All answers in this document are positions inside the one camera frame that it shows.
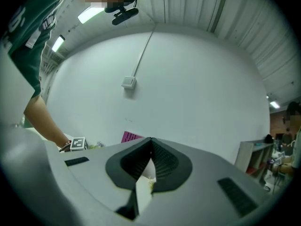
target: fluorescent light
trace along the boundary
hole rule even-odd
[[[271,106],[274,107],[275,109],[279,109],[280,106],[275,102],[275,101],[272,101],[271,103]]]
[[[99,14],[102,11],[104,11],[104,8],[89,7],[85,11],[83,11],[77,18],[82,24],[84,24],[86,21],[93,18],[95,15]]]
[[[54,52],[56,52],[60,48],[60,46],[62,45],[62,43],[64,41],[65,41],[65,38],[62,35],[60,35],[60,37],[57,38],[57,40],[55,41],[54,45],[52,46],[52,50]]]

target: black slot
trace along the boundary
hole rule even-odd
[[[245,192],[243,192],[232,179],[224,178],[217,181],[217,183],[221,186],[222,190],[230,199],[241,217],[257,208],[256,203],[254,203],[253,200],[245,194]]]
[[[75,159],[71,159],[71,160],[66,160],[65,163],[66,163],[67,167],[69,167],[69,166],[73,166],[76,164],[86,162],[88,160],[89,159],[87,157],[79,157],[79,158],[75,158]]]

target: black pad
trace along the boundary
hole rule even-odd
[[[256,203],[231,178],[223,178],[217,183],[228,196],[241,217],[257,208]]]
[[[191,160],[186,155],[150,137],[110,157],[106,172],[116,186],[134,190],[151,158],[157,179],[153,192],[177,189],[192,172]]]
[[[66,160],[65,163],[67,165],[67,167],[69,166],[73,166],[73,165],[77,165],[83,162],[89,161],[89,159],[87,157],[79,157],[79,158],[75,158],[75,159],[71,159],[71,160]]]

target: pink paper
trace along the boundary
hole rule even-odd
[[[143,138],[143,137],[139,136],[139,135],[136,135],[136,134],[133,134],[131,132],[125,131],[124,134],[123,134],[123,138],[122,138],[121,143],[136,140],[136,139],[139,139],[139,138]]]

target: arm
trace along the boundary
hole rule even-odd
[[[33,127],[47,140],[53,141],[60,148],[68,142],[68,138],[51,119],[41,96],[36,96],[29,101],[24,114]]]

